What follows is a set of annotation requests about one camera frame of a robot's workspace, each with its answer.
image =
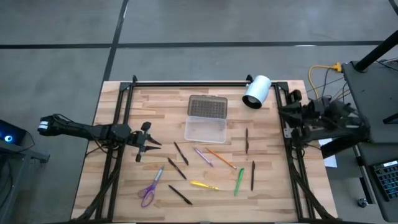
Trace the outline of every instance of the caster wheel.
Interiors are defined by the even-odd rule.
[[[364,207],[369,205],[369,203],[366,200],[366,198],[358,199],[357,203],[358,203],[358,206],[361,207],[361,208],[364,208]]]

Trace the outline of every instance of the butcher block tabletop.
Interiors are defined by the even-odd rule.
[[[289,90],[302,92],[302,103],[307,103],[304,82],[287,81]],[[105,82],[99,98],[95,124],[113,121],[120,82]],[[140,130],[143,122],[152,123],[151,136],[162,143],[161,149],[143,154],[136,162],[137,148],[127,146],[118,185],[114,222],[294,222],[295,213],[292,188],[282,138],[274,89],[259,110],[247,107],[241,100],[246,87],[142,87],[134,88],[129,125]],[[190,95],[215,95],[228,99],[227,131],[224,144],[192,142],[184,139]],[[124,105],[119,123],[122,123]],[[245,130],[249,131],[249,152],[245,152]],[[174,142],[189,161],[187,166]],[[209,166],[193,147],[209,158]],[[87,151],[97,148],[90,142]],[[237,170],[207,151],[211,149],[232,162]],[[182,176],[169,164],[176,163],[187,176]],[[72,218],[83,213],[98,193],[103,175],[106,154],[97,150],[85,159]],[[256,163],[254,190],[251,191],[251,166]],[[318,149],[305,150],[305,167],[311,191],[333,216],[337,216],[328,176]],[[138,191],[150,186],[159,169],[165,166],[156,186],[154,201],[142,208]],[[234,190],[240,168],[243,179],[237,196]],[[220,190],[201,188],[190,184],[198,180]],[[172,185],[193,205],[184,202],[168,185]],[[109,192],[105,198],[107,212]],[[300,196],[304,214],[304,196]]]

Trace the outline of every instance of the purple scissors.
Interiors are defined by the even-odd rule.
[[[138,197],[142,198],[141,207],[145,208],[154,200],[155,198],[155,188],[162,175],[164,170],[164,166],[160,168],[159,172],[157,173],[154,182],[147,188],[138,191]]]

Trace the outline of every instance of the black metal frame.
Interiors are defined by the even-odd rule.
[[[164,86],[164,87],[173,87],[173,86],[241,86],[244,87],[248,84],[250,84],[253,81],[252,76],[248,75],[246,80],[243,81],[185,81],[185,82],[139,82],[137,81],[137,78],[133,76],[132,82],[122,82],[120,83],[119,86],[119,94],[118,94],[118,100],[116,103],[116,109],[115,109],[115,114],[114,114],[114,119],[113,119],[113,124],[116,124],[119,120],[119,114],[121,110],[121,103],[123,100],[123,94],[125,91],[128,91],[127,93],[127,102],[126,102],[126,109],[124,112],[124,119],[123,123],[127,123],[129,119],[129,109],[131,107],[131,101],[132,101],[132,94],[133,94],[133,89],[135,87],[154,87],[154,86]],[[273,82],[271,87],[275,89],[275,97],[277,100],[277,106],[278,108],[282,107],[282,97],[281,97],[281,91],[285,95],[285,99],[287,100],[287,95],[289,94],[289,87],[287,82]],[[283,120],[281,116],[280,118],[280,125],[282,128],[282,131],[284,129],[288,128],[287,123]],[[338,221],[331,217],[329,214],[327,214],[326,211],[322,210],[322,206],[320,206],[319,202],[316,200],[315,196],[311,193],[309,186],[308,186],[308,179],[307,179],[307,173],[305,171],[305,165],[304,165],[304,160],[301,155],[301,150],[297,150],[297,160],[298,160],[298,169],[300,173],[297,172],[294,160],[292,157],[292,153],[294,150],[291,144],[291,138],[288,138],[284,134],[282,135],[284,139],[284,145],[285,145],[285,151],[286,151],[286,158],[287,158],[287,163],[289,167],[289,174],[290,174],[290,181],[292,184],[292,193],[294,197],[294,202],[295,202],[295,210],[297,214],[297,220],[298,222],[306,222],[306,223],[318,223],[318,222],[325,222],[325,223],[345,223],[343,221]],[[103,171],[103,178],[101,181],[101,188],[93,202],[90,204],[90,206],[86,209],[86,212],[82,214],[79,218],[70,220],[69,222],[63,222],[63,223],[111,223],[113,220],[113,213],[114,213],[114,207],[116,203],[116,196],[117,196],[117,190],[118,190],[118,182],[119,182],[119,174],[121,170],[121,161],[123,158],[123,152],[124,152],[125,145],[118,150],[118,154],[116,157],[116,162],[114,165],[114,168],[112,172],[110,173],[111,170],[111,161],[112,161],[112,150],[108,149],[108,153],[106,155],[106,160],[104,164],[104,171]],[[303,216],[303,209],[302,209],[302,204],[300,201],[300,194],[299,194],[299,188],[297,187],[297,184],[301,186],[302,190],[305,193],[305,199],[306,199],[306,204],[308,208],[308,215],[309,218],[305,218]],[[103,214],[103,203],[104,203],[104,196],[111,187],[111,195],[109,198],[109,208],[108,212],[106,214],[106,218],[102,218]],[[321,215],[322,218],[325,220],[317,220],[315,218],[315,212],[314,208],[318,208],[317,211]],[[94,210],[96,210],[95,213],[95,218],[90,220]]]

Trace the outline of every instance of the concrete floor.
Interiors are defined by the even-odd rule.
[[[2,0],[1,44],[110,44],[122,0]],[[383,40],[398,15],[382,0],[130,0],[120,43]],[[110,80],[236,80],[266,75],[305,80],[311,65],[359,60],[375,46],[118,49]],[[109,49],[0,50],[0,118],[33,134],[34,150],[51,154],[30,165],[12,223],[70,218],[87,141],[45,138],[41,116],[61,113],[92,123]],[[385,58],[398,55],[398,48]],[[314,70],[315,85],[325,71]],[[341,77],[330,72],[328,80]],[[334,95],[344,85],[328,86]],[[357,179],[331,180],[339,217],[384,223],[377,205],[358,208]]]

